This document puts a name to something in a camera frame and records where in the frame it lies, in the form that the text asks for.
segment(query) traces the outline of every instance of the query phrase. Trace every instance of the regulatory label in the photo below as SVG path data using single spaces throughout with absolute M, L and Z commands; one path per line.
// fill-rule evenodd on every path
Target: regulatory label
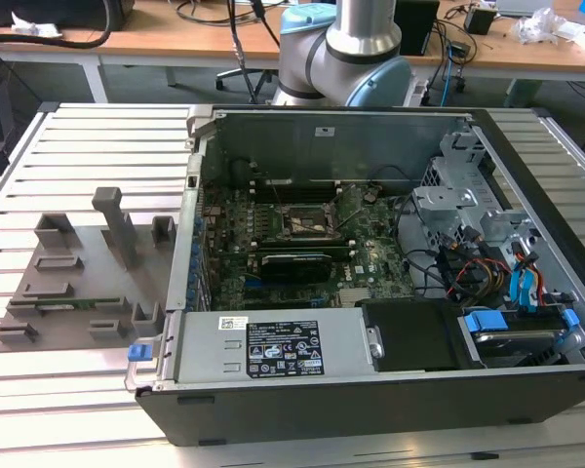
M 247 324 L 249 377 L 298 377 L 324 373 L 316 321 Z
M 335 127 L 317 127 L 314 129 L 315 137 L 333 137 L 335 135 Z
M 219 317 L 219 330 L 244 330 L 247 327 L 248 317 Z

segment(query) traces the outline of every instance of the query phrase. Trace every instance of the slotted metal table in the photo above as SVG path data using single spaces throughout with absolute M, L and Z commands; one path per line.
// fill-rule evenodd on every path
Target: slotted metal table
M 177 217 L 188 108 L 63 104 L 35 116 L 0 178 L 0 318 L 37 244 L 40 213 L 102 224 L 91 197 L 104 184 L 121 188 L 134 223 Z M 585 244 L 585 155 L 550 117 L 490 113 Z M 176 448 L 125 391 L 126 365 L 126 349 L 0 354 L 0 466 L 585 466 L 585 403 L 525 426 Z

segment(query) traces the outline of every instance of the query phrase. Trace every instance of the electronic device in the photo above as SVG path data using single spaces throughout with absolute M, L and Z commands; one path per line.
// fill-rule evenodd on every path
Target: electronic device
M 553 8 L 553 0 L 496 0 L 496 9 L 503 17 L 530 17 L 540 8 Z
M 466 19 L 464 20 L 464 29 L 470 34 L 488 34 L 489 27 L 491 26 L 494 18 L 496 18 L 496 10 L 490 8 L 477 8 L 473 7 L 468 10 Z
M 173 444 L 585 400 L 585 248 L 486 111 L 196 105 L 187 129 L 165 325 L 126 377 Z
M 394 21 L 401 28 L 402 56 L 424 56 L 440 0 L 399 0 Z
M 111 30 L 119 31 L 135 0 L 112 0 Z M 52 23 L 58 27 L 104 30 L 106 12 L 99 0 L 0 0 L 0 27 L 13 24 L 11 12 L 29 22 Z

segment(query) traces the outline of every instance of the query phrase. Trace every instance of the black hose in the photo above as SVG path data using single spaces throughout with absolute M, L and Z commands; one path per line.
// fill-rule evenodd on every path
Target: black hose
M 94 49 L 101 46 L 110 37 L 111 28 L 111 11 L 110 0 L 101 0 L 106 12 L 106 26 L 98 39 L 90 42 L 65 41 L 63 39 L 53 39 L 49 37 L 27 36 L 24 34 L 0 34 L 0 44 L 2 43 L 20 43 L 20 44 L 40 44 L 42 46 L 66 47 L 68 49 Z

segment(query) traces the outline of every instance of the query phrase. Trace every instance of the power supply label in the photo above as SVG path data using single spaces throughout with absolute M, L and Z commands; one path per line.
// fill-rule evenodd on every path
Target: power supply label
M 301 377 L 324 373 L 316 321 L 247 324 L 249 377 Z

